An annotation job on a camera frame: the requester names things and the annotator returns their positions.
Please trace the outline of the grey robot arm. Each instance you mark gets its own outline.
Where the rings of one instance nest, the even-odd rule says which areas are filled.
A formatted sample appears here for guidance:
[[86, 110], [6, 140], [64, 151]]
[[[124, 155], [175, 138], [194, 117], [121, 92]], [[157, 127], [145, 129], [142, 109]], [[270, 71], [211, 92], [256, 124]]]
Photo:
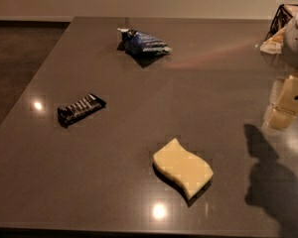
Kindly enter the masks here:
[[290, 70], [273, 82], [264, 124], [275, 130], [287, 129], [298, 117], [298, 5], [278, 7], [260, 50], [282, 60]]

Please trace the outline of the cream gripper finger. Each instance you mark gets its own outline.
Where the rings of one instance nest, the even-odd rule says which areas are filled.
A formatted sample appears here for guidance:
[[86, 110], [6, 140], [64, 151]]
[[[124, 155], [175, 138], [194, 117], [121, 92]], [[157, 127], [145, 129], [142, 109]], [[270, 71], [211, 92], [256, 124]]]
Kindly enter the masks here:
[[273, 108], [268, 115], [267, 124], [273, 129], [285, 130], [294, 122], [295, 119], [296, 117], [293, 114]]

